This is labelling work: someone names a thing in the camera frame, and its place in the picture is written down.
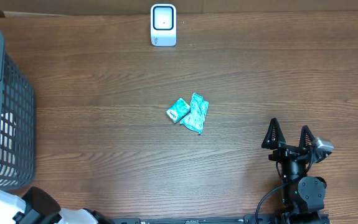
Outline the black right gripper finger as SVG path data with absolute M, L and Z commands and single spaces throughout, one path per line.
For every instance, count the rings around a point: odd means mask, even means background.
M 280 124 L 276 118 L 272 118 L 261 147 L 264 149 L 278 149 L 283 144 L 286 144 L 286 141 Z
M 315 140 L 314 135 L 307 125 L 303 126 L 301 129 L 301 136 L 299 139 L 299 148 L 306 149 L 311 146 L 313 141 Z

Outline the teal wet wipes pack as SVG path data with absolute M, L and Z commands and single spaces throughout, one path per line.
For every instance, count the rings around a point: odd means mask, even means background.
M 180 121 L 186 128 L 195 131 L 198 134 L 203 132 L 205 117 L 209 109 L 209 102 L 198 95 L 196 92 L 192 94 L 190 112 Z

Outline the small teal tissue pack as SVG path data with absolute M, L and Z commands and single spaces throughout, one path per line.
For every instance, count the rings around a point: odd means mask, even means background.
M 166 114 L 173 123 L 177 123 L 183 117 L 185 117 L 185 115 L 187 115 L 190 110 L 190 105 L 187 104 L 182 98 L 179 98 L 171 107 L 166 110 Z

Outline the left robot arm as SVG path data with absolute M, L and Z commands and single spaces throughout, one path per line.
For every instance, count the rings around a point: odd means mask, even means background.
M 91 224 L 111 223 L 107 217 L 87 209 L 61 208 L 48 193 L 30 188 L 23 197 L 0 190 L 0 224 Z

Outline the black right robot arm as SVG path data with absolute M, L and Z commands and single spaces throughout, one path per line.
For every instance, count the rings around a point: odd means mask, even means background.
M 313 136 L 308 126 L 303 126 L 299 145 L 288 145 L 278 120 L 273 118 L 261 146 L 272 150 L 268 159 L 276 163 L 282 184 L 260 200 L 255 222 L 261 221 L 259 210 L 262 203 L 280 190 L 285 208 L 269 215 L 266 223 L 329 223 L 328 216 L 320 214 L 324 208 L 327 183 L 322 177 L 309 176 L 308 172 L 313 164 L 332 154 L 332 142 Z

